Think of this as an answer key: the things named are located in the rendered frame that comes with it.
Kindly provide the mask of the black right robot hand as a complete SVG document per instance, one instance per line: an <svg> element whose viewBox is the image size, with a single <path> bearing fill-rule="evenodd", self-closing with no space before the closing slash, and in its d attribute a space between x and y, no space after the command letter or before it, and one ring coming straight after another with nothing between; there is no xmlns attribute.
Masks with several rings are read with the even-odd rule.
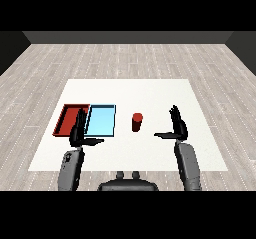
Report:
<svg viewBox="0 0 256 239"><path fill-rule="evenodd" d="M176 139L184 141L188 138L188 129L186 123L182 120L180 111L176 105L174 105L169 113L173 123L173 131L165 133L155 133L155 136L162 139Z"/></svg>

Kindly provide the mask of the dark grey robot body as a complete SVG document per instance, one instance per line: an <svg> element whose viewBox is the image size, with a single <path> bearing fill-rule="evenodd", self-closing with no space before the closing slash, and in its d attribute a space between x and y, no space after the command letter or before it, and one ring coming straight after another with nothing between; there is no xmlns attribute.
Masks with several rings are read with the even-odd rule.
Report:
<svg viewBox="0 0 256 239"><path fill-rule="evenodd" d="M124 172L118 171L116 178L101 183L98 191L158 191L158 187L153 182L142 180L138 171L132 172L131 179L125 179Z"/></svg>

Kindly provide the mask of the small red can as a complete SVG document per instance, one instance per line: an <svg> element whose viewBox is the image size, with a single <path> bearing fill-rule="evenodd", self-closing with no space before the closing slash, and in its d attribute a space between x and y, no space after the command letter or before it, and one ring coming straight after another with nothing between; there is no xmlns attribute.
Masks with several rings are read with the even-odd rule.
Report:
<svg viewBox="0 0 256 239"><path fill-rule="evenodd" d="M134 113L132 116L132 131L138 132L141 128L143 115L141 113Z"/></svg>

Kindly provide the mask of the light blue shallow open box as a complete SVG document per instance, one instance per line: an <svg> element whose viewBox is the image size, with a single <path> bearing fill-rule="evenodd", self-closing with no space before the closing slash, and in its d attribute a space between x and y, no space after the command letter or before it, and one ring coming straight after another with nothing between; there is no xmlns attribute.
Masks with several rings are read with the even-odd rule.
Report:
<svg viewBox="0 0 256 239"><path fill-rule="evenodd" d="M116 106L113 104L93 104L86 119L85 137L113 137Z"/></svg>

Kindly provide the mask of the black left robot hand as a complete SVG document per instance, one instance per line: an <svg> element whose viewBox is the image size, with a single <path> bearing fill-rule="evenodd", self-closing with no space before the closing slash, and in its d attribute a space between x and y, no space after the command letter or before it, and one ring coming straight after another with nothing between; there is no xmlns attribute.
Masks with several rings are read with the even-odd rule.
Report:
<svg viewBox="0 0 256 239"><path fill-rule="evenodd" d="M76 116L76 122L70 131L69 142L72 147L95 146L103 142L103 139L84 137L86 116L85 111L80 108Z"/></svg>

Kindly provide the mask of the red shallow open box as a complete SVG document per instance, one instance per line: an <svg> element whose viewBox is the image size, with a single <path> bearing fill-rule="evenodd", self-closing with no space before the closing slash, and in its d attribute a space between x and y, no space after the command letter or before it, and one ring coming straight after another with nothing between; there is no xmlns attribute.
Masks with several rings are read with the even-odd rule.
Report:
<svg viewBox="0 0 256 239"><path fill-rule="evenodd" d="M71 129L76 122L78 111L83 109L85 113L88 113L89 107L89 104L65 104L53 131L53 136L69 137Z"/></svg>

